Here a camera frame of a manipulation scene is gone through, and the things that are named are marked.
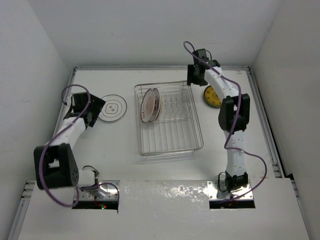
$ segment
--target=white wall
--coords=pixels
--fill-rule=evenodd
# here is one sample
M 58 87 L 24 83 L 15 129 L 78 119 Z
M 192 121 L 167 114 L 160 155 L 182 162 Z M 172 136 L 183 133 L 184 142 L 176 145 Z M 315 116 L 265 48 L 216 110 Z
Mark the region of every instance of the white wall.
M 185 65 L 189 40 L 224 65 L 251 65 L 281 0 L 29 0 L 76 65 Z
M 284 0 L 254 66 L 280 155 L 320 239 L 320 1 Z
M 27 0 L 0 1 L 0 240 L 7 239 L 33 149 L 53 134 L 70 71 Z

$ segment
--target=metal mounting plate with holes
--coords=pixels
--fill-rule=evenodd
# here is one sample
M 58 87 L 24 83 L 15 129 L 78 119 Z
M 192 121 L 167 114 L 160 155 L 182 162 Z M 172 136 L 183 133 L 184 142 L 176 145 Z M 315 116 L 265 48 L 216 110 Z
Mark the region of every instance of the metal mounting plate with holes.
M 120 181 L 101 180 L 101 183 L 114 184 L 120 190 Z M 72 209 L 101 209 L 118 210 L 118 191 L 110 184 L 99 186 L 95 191 L 79 191 L 79 202 Z M 74 193 L 73 201 L 76 201 L 77 194 Z
M 220 188 L 222 190 L 226 189 L 224 180 L 220 180 Z M 221 192 L 218 190 L 218 180 L 207 181 L 208 197 L 209 197 L 209 207 L 210 209 L 254 209 L 255 202 L 252 192 L 244 195 L 243 197 L 234 201 L 223 201 L 230 199 L 231 196 L 235 198 L 236 196 L 242 195 L 251 190 L 250 181 L 246 187 L 241 187 L 232 192 Z

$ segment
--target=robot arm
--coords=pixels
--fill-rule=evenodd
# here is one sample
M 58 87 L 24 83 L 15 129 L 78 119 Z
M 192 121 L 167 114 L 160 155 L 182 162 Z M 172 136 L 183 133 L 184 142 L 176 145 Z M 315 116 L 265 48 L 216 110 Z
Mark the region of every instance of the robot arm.
M 43 160 L 43 179 L 49 189 L 62 187 L 87 187 L 95 184 L 95 173 L 91 170 L 78 170 L 72 149 L 80 135 L 97 121 L 105 101 L 90 95 L 90 104 L 86 112 L 73 123 L 88 102 L 86 92 L 75 93 L 71 97 L 69 111 L 64 117 L 59 132 L 72 125 L 57 137 L 49 146 Z M 34 165 L 36 182 L 39 189 L 43 189 L 39 176 L 39 162 L 45 146 L 34 149 Z
M 222 100 L 218 120 L 219 125 L 224 131 L 226 139 L 228 138 L 232 123 L 235 119 L 235 108 L 238 104 L 239 92 L 234 86 L 222 78 L 223 73 L 219 63 L 216 60 L 207 58 L 206 50 L 199 49 L 193 52 L 197 57 L 207 62 L 215 68 L 220 75 L 194 58 L 194 65 L 188 65 L 187 84 L 191 83 L 205 86 L 208 83 Z M 238 189 L 248 184 L 248 174 L 245 167 L 244 152 L 236 149 L 244 149 L 244 132 L 249 123 L 250 97 L 248 94 L 242 94 L 239 116 L 235 128 L 227 143 L 227 166 L 225 171 L 225 185 L 228 192 Z

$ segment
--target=wall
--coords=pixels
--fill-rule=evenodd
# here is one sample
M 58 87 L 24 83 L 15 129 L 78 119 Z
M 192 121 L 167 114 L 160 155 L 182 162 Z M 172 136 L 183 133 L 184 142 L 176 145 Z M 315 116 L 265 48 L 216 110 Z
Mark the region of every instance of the wall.
M 70 71 L 27 0 L 0 1 L 0 240 L 7 239 L 33 149 L 53 134 Z
M 189 40 L 223 65 L 251 65 L 281 0 L 29 0 L 69 67 L 186 65 Z
M 284 0 L 254 73 L 311 239 L 320 239 L 320 1 Z

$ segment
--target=rack wire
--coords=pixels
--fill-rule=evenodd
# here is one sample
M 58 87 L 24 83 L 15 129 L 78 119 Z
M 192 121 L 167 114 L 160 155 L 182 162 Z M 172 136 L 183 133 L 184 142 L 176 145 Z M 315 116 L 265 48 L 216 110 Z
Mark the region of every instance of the rack wire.
M 154 88 L 161 95 L 161 113 L 156 121 L 143 123 L 142 99 Z M 181 156 L 204 146 L 194 97 L 186 81 L 139 84 L 134 93 L 138 152 L 143 157 Z

